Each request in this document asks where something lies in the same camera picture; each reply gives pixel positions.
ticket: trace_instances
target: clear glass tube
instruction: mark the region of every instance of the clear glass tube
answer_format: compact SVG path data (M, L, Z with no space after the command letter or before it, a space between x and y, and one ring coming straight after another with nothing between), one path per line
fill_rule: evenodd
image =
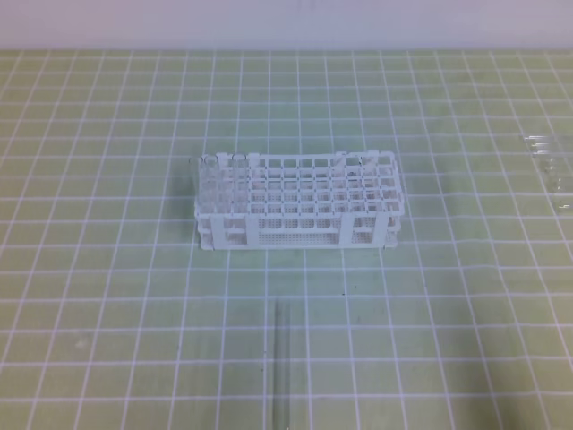
M247 189L247 156L242 153L233 154L231 159L233 167L233 211L235 213L245 213L247 210L248 202L248 189Z

